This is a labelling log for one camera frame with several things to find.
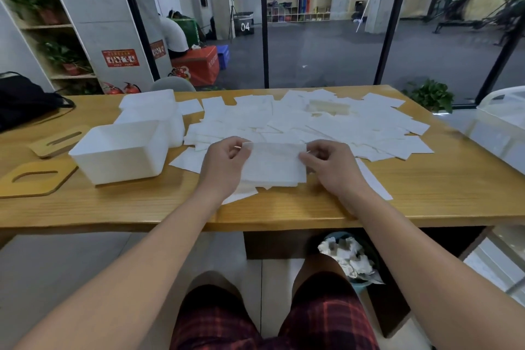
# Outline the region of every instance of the person's left hand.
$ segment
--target person's left hand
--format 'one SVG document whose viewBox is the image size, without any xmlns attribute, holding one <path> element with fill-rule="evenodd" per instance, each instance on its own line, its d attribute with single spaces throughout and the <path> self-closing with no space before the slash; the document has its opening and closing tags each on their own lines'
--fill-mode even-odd
<svg viewBox="0 0 525 350">
<path fill-rule="evenodd" d="M 219 204 L 233 194 L 239 185 L 244 162 L 250 156 L 249 149 L 239 148 L 247 141 L 228 137 L 210 145 L 200 169 L 197 191 L 213 196 Z"/>
</svg>

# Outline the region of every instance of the gray chair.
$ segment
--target gray chair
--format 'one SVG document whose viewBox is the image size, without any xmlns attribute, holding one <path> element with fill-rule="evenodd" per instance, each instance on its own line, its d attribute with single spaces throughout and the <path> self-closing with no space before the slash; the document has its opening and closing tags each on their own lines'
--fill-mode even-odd
<svg viewBox="0 0 525 350">
<path fill-rule="evenodd" d="M 153 82 L 151 92 L 155 90 L 172 89 L 174 92 L 196 92 L 193 85 L 184 78 L 178 76 L 167 76 Z"/>
</svg>

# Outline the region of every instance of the hand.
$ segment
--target hand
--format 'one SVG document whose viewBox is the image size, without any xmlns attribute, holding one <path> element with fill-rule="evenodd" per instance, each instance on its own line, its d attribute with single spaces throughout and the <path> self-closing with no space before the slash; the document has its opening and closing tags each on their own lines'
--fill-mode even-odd
<svg viewBox="0 0 525 350">
<path fill-rule="evenodd" d="M 316 140 L 299 159 L 317 173 L 321 184 L 339 199 L 360 190 L 372 190 L 364 179 L 350 147 L 342 142 Z"/>
<path fill-rule="evenodd" d="M 208 148 L 200 169 L 198 191 L 207 192 L 219 204 L 228 198 L 240 182 L 240 172 L 250 156 L 250 150 L 242 147 L 249 141 L 240 137 L 228 137 Z"/>
</svg>

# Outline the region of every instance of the person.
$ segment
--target person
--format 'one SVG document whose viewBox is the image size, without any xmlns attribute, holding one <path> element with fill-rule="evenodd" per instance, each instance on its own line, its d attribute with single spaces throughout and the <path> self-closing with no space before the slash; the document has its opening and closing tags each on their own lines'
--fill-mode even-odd
<svg viewBox="0 0 525 350">
<path fill-rule="evenodd" d="M 167 53 L 170 59 L 182 57 L 189 50 L 188 41 L 182 28 L 175 21 L 159 15 L 162 35 L 166 39 Z"/>
<path fill-rule="evenodd" d="M 208 149 L 193 194 L 130 251 L 56 307 L 16 349 L 137 348 L 206 221 L 236 189 L 250 151 L 230 137 Z M 525 308 L 431 240 L 366 183 L 350 148 L 313 141 L 301 161 L 364 229 L 440 350 L 524 348 Z M 172 349 L 378 349 L 338 263 L 308 257 L 279 336 L 263 340 L 239 292 L 199 276 L 180 306 Z"/>
</svg>

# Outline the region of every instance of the gray rubber floor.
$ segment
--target gray rubber floor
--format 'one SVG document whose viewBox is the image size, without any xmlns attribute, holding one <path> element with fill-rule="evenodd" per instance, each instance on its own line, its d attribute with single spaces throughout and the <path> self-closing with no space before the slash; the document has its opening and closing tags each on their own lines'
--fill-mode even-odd
<svg viewBox="0 0 525 350">
<path fill-rule="evenodd" d="M 436 23 L 400 21 L 382 83 L 398 89 L 408 81 L 426 78 L 446 83 L 455 103 L 476 97 L 501 47 L 502 32 L 495 28 L 443 28 Z M 271 88 L 311 88 L 372 84 L 384 34 L 369 34 L 352 21 L 272 23 L 268 25 Z M 216 44 L 228 42 L 217 41 Z M 226 89 L 263 88 L 261 27 L 254 35 L 239 36 L 229 43 L 230 61 L 220 71 L 216 85 Z M 495 88 L 525 83 L 525 42 L 508 61 Z"/>
</svg>

